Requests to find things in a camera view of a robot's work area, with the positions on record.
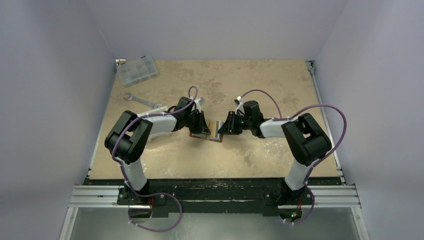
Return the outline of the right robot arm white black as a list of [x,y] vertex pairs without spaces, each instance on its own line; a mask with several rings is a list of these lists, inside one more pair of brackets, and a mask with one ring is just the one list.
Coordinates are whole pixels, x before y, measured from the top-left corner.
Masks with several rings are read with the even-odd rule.
[[264,118],[259,103],[255,100],[247,101],[241,106],[242,110],[229,111],[218,133],[240,135],[244,130],[249,130],[260,139],[286,139],[294,162],[280,184],[279,193],[270,195],[270,198],[278,205],[294,203],[306,190],[314,164],[332,149],[328,135],[310,113],[293,120],[274,120]]

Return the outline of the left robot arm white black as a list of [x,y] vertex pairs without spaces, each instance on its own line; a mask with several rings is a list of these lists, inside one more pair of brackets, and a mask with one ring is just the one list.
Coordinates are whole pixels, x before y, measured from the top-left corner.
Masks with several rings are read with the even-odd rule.
[[149,137],[162,133],[173,133],[188,128],[197,134],[210,134],[201,106],[204,99],[181,97],[170,110],[146,112],[141,115],[126,110],[107,135],[104,146],[112,159],[118,163],[124,177],[129,197],[142,205],[154,196],[142,168],[141,156]]

